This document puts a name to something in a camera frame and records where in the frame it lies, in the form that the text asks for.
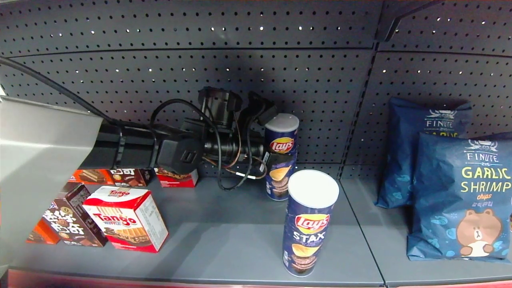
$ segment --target cartoon bear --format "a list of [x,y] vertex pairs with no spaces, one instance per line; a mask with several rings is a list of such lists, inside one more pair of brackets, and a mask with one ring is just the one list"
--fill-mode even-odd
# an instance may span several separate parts
[[466,216],[457,226],[457,240],[462,245],[460,254],[464,257],[484,257],[494,248],[493,243],[501,234],[502,224],[492,209],[483,213],[467,210]]

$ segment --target chip can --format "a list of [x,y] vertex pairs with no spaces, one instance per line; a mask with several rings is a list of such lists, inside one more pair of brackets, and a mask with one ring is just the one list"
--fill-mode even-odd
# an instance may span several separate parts
[[268,196],[276,201],[288,199],[288,179],[295,170],[299,119],[280,113],[265,125],[265,146],[271,153],[291,155],[291,160],[273,163],[265,176]]
[[295,115],[280,113],[265,124],[265,145],[270,152],[297,153],[297,129],[299,120]]
[[337,182],[324,172],[301,170],[291,175],[283,234],[283,263],[294,276],[313,272],[327,235]]

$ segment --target shelf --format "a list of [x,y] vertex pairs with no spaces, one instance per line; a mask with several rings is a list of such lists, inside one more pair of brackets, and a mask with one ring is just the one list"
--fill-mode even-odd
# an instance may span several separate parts
[[342,186],[361,225],[387,286],[476,283],[512,279],[512,266],[464,260],[409,261],[404,209],[376,207],[375,178],[342,179]]
[[282,262],[287,202],[270,200],[263,182],[248,181],[232,192],[221,191],[214,178],[201,179],[195,189],[162,189],[157,181],[150,189],[170,233],[158,254],[116,250],[110,243],[103,248],[26,244],[13,268],[201,284],[376,287],[383,283],[343,192],[315,270],[298,278]]

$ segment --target white can lid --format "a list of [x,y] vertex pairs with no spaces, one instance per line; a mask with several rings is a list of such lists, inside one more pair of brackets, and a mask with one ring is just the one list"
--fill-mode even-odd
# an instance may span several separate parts
[[331,176],[317,170],[300,170],[288,180],[288,192],[300,204],[314,208],[326,208],[338,199],[339,185]]
[[279,113],[269,123],[265,124],[265,128],[275,132],[291,132],[298,128],[299,120],[295,115]]

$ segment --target pegboard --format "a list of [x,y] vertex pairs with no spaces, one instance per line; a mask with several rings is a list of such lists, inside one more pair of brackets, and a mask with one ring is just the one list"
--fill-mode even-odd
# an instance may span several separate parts
[[0,53],[370,48],[381,6],[380,1],[15,2],[0,11]]
[[341,169],[340,179],[380,179],[382,176],[382,167],[376,165],[346,165]]
[[[371,50],[168,50],[72,53],[17,57],[90,101],[110,117],[148,123],[154,108],[171,98],[196,105],[198,90],[212,86],[246,98],[253,90],[280,112],[300,120],[298,162],[341,163],[345,141]],[[0,67],[5,93],[52,105],[79,108],[46,85]],[[197,118],[181,105],[158,121],[176,127]]]
[[346,164],[383,162],[391,96],[437,109],[471,101],[469,137],[510,131],[511,68],[512,59],[498,56],[377,53]]
[[403,18],[379,50],[512,56],[511,26],[509,1],[447,1]]

